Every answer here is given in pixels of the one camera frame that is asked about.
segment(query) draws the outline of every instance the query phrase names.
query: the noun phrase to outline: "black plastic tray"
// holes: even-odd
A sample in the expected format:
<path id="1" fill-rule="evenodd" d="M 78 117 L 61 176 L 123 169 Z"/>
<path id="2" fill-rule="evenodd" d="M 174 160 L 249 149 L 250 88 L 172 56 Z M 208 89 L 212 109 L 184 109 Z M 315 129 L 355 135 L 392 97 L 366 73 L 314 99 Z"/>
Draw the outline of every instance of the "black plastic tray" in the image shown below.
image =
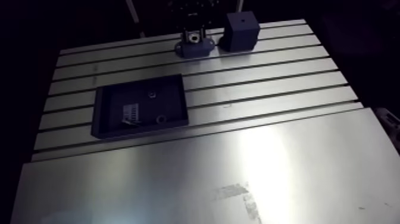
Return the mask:
<path id="1" fill-rule="evenodd" d="M 115 138 L 188 124 L 181 74 L 96 90 L 94 137 Z"/>

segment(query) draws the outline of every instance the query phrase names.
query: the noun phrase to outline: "dark background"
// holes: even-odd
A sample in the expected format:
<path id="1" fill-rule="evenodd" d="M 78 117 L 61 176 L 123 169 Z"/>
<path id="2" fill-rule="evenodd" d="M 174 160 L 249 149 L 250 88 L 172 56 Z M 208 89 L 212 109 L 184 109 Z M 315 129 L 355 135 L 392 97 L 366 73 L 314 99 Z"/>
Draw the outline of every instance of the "dark background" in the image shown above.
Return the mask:
<path id="1" fill-rule="evenodd" d="M 140 25 L 124 0 L 19 0 L 1 7 L 1 223 L 8 223 L 21 164 L 30 160 L 58 51 L 63 48 L 176 33 L 168 0 L 133 0 Z M 220 0 L 211 27 L 233 12 Z M 367 107 L 400 117 L 399 0 L 245 0 L 260 23 L 305 18 Z"/>

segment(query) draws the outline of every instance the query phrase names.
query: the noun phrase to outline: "black block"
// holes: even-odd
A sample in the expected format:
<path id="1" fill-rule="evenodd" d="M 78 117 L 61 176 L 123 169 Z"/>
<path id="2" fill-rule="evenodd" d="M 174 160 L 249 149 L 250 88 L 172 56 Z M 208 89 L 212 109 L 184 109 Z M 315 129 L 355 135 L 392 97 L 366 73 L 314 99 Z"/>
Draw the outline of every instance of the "black block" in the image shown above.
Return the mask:
<path id="1" fill-rule="evenodd" d="M 218 45 L 225 51 L 250 51 L 257 43 L 260 25 L 253 12 L 228 13 L 224 36 Z"/>
<path id="2" fill-rule="evenodd" d="M 116 138 L 189 123 L 182 75 L 103 86 L 96 90 L 92 135 Z"/>

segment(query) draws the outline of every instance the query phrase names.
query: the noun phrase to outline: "aluminum table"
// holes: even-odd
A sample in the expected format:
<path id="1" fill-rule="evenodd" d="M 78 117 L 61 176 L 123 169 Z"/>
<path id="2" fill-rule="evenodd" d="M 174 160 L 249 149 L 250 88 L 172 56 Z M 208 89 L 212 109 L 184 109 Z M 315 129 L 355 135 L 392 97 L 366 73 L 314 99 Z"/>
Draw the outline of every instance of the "aluminum table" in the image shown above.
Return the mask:
<path id="1" fill-rule="evenodd" d="M 12 223 L 400 222 L 399 156 L 305 20 L 252 52 L 184 60 L 178 39 L 60 52 Z M 96 87 L 177 73 L 188 127 L 90 135 Z"/>

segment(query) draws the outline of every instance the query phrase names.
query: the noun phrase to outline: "black cube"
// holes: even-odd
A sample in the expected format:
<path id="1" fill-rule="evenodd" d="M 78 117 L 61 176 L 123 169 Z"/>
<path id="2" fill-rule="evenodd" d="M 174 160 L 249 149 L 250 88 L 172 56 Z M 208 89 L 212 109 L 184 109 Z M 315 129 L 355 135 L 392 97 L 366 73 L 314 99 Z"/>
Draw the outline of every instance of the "black cube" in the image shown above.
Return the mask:
<path id="1" fill-rule="evenodd" d="M 218 45 L 225 51 L 250 51 L 257 43 L 260 25 L 252 11 L 241 13 L 228 13 L 224 36 Z"/>

